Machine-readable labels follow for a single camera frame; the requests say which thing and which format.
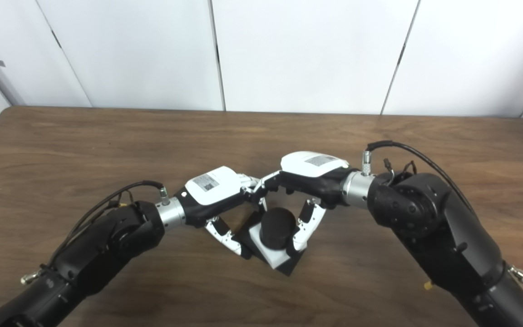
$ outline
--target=barcode sticker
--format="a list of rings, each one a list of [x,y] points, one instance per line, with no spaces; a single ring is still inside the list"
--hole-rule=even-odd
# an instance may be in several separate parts
[[[193,183],[197,184],[203,191],[209,191],[219,185],[209,174],[202,174],[193,178]]]
[[[321,154],[321,155],[317,155],[316,157],[307,159],[307,160],[305,160],[305,162],[307,162],[308,164],[312,164],[314,166],[320,167],[320,166],[324,165],[325,163],[327,164],[328,162],[332,162],[334,160],[338,160],[338,158],[333,157],[331,155]]]

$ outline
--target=black cylinder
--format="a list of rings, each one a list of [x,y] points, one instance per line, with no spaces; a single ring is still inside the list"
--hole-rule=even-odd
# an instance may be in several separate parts
[[[46,270],[23,293],[0,307],[0,327],[56,327],[84,298],[60,275]]]
[[[261,216],[261,243],[272,250],[285,249],[294,228],[296,228],[296,218],[288,209],[269,209]]]
[[[456,298],[480,327],[523,327],[523,289],[507,272],[486,292]]]

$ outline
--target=black cable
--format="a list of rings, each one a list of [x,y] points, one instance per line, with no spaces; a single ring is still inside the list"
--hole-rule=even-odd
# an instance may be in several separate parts
[[[134,205],[134,197],[133,197],[133,193],[129,190],[125,190],[125,192],[128,193],[128,198],[130,199],[130,203],[129,205]],[[110,200],[108,202],[108,205],[106,207],[104,207],[104,209],[98,211],[97,213],[94,214],[94,216],[92,216],[90,219],[88,219],[85,223],[83,223],[80,227],[78,227],[78,229],[76,229],[71,235],[68,236],[68,242],[66,243],[66,246],[69,244],[70,240],[72,240],[73,238],[75,238],[81,231],[85,230],[86,228],[90,227],[90,225],[92,225],[96,219],[100,218],[107,210],[110,210],[110,209],[116,209],[116,208],[119,208],[120,207],[120,204],[121,204],[121,199],[122,199],[122,194],[124,192],[120,193],[118,195],[118,199],[116,199],[116,201],[114,200]]]
[[[104,205],[105,203],[109,202],[111,199],[113,199],[116,196],[118,196],[118,199],[120,200],[120,198],[122,197],[122,194],[124,192],[128,192],[129,197],[131,199],[131,203],[132,203],[134,198],[133,198],[133,194],[129,190],[131,188],[136,188],[138,186],[152,186],[152,187],[157,188],[159,190],[164,188],[164,185],[162,185],[159,182],[154,182],[152,180],[143,180],[143,181],[140,181],[140,182],[129,184],[129,185],[125,186],[124,188],[121,188],[120,190],[112,193],[111,195],[108,195],[106,198],[104,198],[102,201],[100,201],[94,207],[92,207],[90,210],[88,210],[87,213],[85,213],[82,216],[82,218],[80,218],[78,220],[78,222],[76,222],[74,227],[68,233],[68,236],[66,236],[66,239],[64,241],[62,241],[61,244],[58,246],[58,248],[54,251],[54,253],[52,253],[52,255],[51,255],[50,259],[49,259],[49,262],[48,262],[48,266],[52,265],[52,263],[54,262],[54,260],[56,259],[56,257],[60,253],[60,251],[62,251],[64,249],[64,247],[67,246],[67,244],[70,242],[70,240],[72,240],[75,235],[77,235],[79,232],[81,232],[84,229],[84,228],[80,228],[80,227],[86,221],[86,219],[88,219],[88,217],[91,214],[93,214],[96,210],[100,209],[100,207],[102,207],[102,205]],[[98,217],[100,217],[100,215],[102,215],[104,213],[104,211],[106,211],[107,209],[110,209],[110,207],[106,207],[105,209],[103,209],[102,211],[99,211],[99,213],[94,215],[92,222],[94,220],[96,220]]]
[[[453,180],[447,175],[447,173],[444,170],[442,170],[441,167],[439,167],[431,159],[429,159],[429,157],[427,157],[423,153],[420,153],[418,150],[414,149],[413,147],[410,147],[409,145],[406,145],[406,144],[403,144],[403,143],[399,143],[399,142],[393,142],[390,139],[386,139],[384,141],[377,141],[377,142],[369,143],[367,145],[367,148],[365,149],[365,151],[371,151],[372,152],[372,151],[374,151],[374,149],[383,148],[383,147],[397,147],[397,148],[401,148],[401,149],[409,151],[413,155],[416,155],[417,157],[419,157],[419,159],[423,160],[427,165],[429,165],[436,172],[438,172],[438,174],[440,174],[440,176],[442,176],[442,178],[444,178],[445,182],[447,182],[447,184],[449,184],[449,186],[457,194],[459,199],[461,199],[463,204],[465,204],[467,209],[469,209],[469,211],[471,211],[471,213],[473,213],[477,217],[473,207],[471,207],[471,203],[469,203],[469,201],[467,200],[465,195],[463,195],[463,192],[461,192],[461,190],[457,187],[455,182],[453,182]]]

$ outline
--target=wooden table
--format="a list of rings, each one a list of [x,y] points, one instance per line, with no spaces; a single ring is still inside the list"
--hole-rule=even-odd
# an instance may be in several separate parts
[[[222,165],[261,177],[299,150],[358,166],[366,143],[379,139],[438,162],[504,258],[523,268],[523,119],[16,106],[0,116],[0,305],[87,209],[125,184],[154,179],[173,191]],[[385,157],[396,166],[411,159],[399,149],[375,154],[375,172]],[[149,189],[135,195],[158,199]],[[281,193],[268,202],[297,213],[303,199]],[[224,219],[235,230],[250,211],[244,205]],[[445,291],[425,291],[426,281],[390,230],[359,209],[328,212],[291,277],[184,226],[62,326],[474,325]]]

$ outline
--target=silver clip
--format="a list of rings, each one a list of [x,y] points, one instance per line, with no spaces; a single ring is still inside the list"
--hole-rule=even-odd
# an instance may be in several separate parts
[[[22,285],[29,285],[31,282],[35,281],[41,276],[42,271],[38,270],[36,272],[28,273],[27,275],[23,275],[21,279],[19,280]]]

